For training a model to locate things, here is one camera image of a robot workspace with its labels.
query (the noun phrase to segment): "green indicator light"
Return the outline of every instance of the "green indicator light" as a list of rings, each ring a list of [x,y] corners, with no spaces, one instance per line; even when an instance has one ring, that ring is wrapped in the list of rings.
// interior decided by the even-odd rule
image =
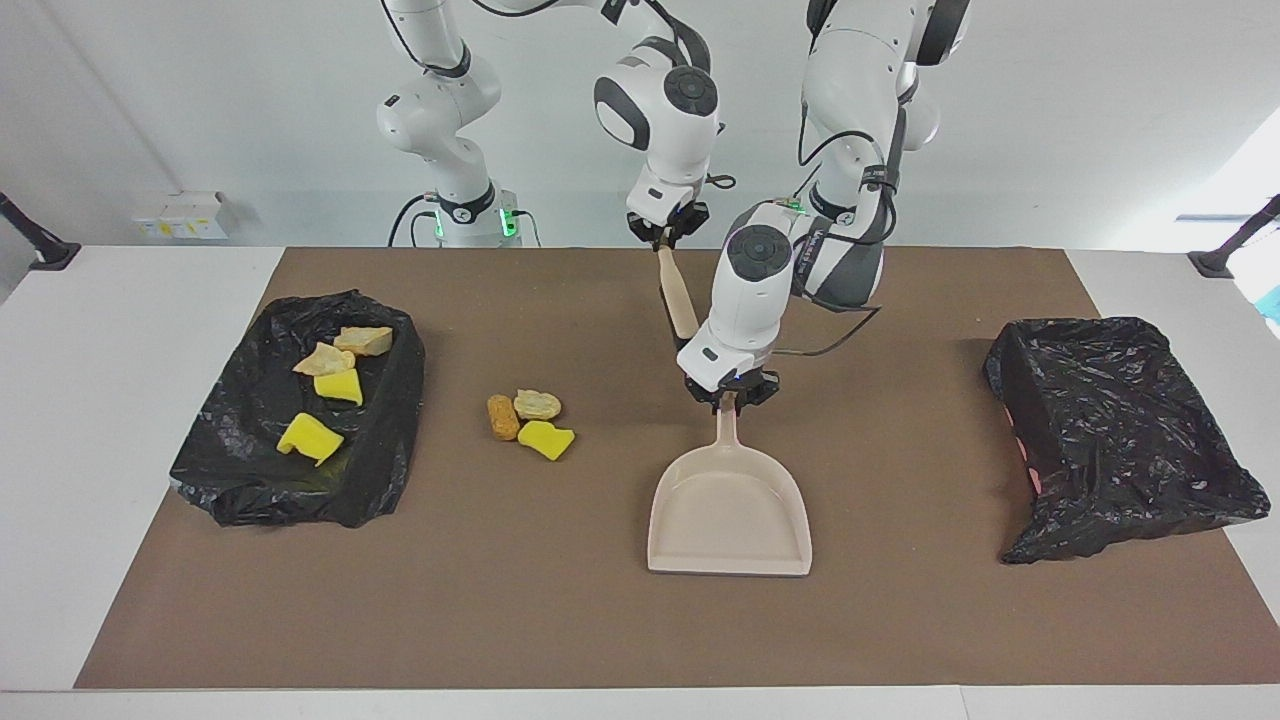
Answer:
[[[516,233],[520,232],[520,225],[516,223],[516,218],[511,217],[511,213],[504,208],[499,208],[498,214],[502,217],[502,234],[515,237]]]

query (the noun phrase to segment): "yellow sponge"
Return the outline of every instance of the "yellow sponge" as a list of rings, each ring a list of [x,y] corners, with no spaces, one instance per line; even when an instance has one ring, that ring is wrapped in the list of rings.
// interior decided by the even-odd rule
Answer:
[[[298,413],[284,430],[275,450],[288,455],[297,450],[316,461],[316,468],[333,455],[342,445],[342,436],[330,430],[311,415]]]
[[[520,445],[541,452],[548,460],[558,460],[573,442],[573,430],[557,428],[545,420],[530,420],[516,437]]]
[[[320,397],[349,400],[356,405],[365,404],[365,395],[360,392],[360,375],[355,368],[332,375],[320,375],[315,378],[315,386],[316,395]]]

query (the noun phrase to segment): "dustpan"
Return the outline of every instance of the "dustpan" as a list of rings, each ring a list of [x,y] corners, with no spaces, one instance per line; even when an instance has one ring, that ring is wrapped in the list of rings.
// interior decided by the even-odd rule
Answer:
[[[731,393],[716,442],[672,462],[653,496],[649,569],[712,575],[808,575],[809,516],[791,473],[737,439]]]

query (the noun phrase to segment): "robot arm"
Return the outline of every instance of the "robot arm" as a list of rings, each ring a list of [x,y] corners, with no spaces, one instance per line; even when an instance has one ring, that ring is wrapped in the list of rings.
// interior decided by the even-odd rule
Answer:
[[[449,0],[381,3],[396,45],[424,72],[378,106],[379,129],[398,150],[421,156],[431,168],[445,245],[504,245],[515,233],[503,214],[502,190],[489,177],[480,147],[458,137],[498,102],[498,76],[471,55]]]
[[[538,0],[498,0],[509,14]],[[655,0],[561,0],[593,8],[632,38],[632,49],[595,81],[596,119],[611,137],[645,152],[627,193],[631,228],[646,241],[673,241],[707,219],[695,201],[719,133],[719,99],[703,38]]]
[[[945,60],[965,28],[968,0],[812,0],[814,45],[805,68],[806,119],[824,132],[809,193],[814,215],[762,202],[731,228],[712,287],[712,309],[676,356],[699,400],[724,389],[777,389],[763,372],[787,297],[827,310],[863,309],[879,283],[883,242],[897,211],[897,167],[937,129],[916,100],[918,65]],[[764,274],[762,266],[772,270]]]

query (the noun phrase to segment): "black garbage bag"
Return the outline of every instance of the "black garbage bag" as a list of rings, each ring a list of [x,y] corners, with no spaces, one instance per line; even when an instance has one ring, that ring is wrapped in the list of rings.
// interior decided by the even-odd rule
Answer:
[[[1265,518],[1169,340],[1138,318],[1020,320],[986,361],[1036,488],[1001,560],[1089,556],[1110,543]]]
[[[390,327],[392,348],[356,363],[364,405],[315,393],[293,365],[343,325]],[[358,291],[268,305],[191,425],[170,475],[221,525],[333,520],[348,528],[396,510],[417,437],[425,352],[404,313]],[[275,445],[298,413],[344,437],[319,468]]]

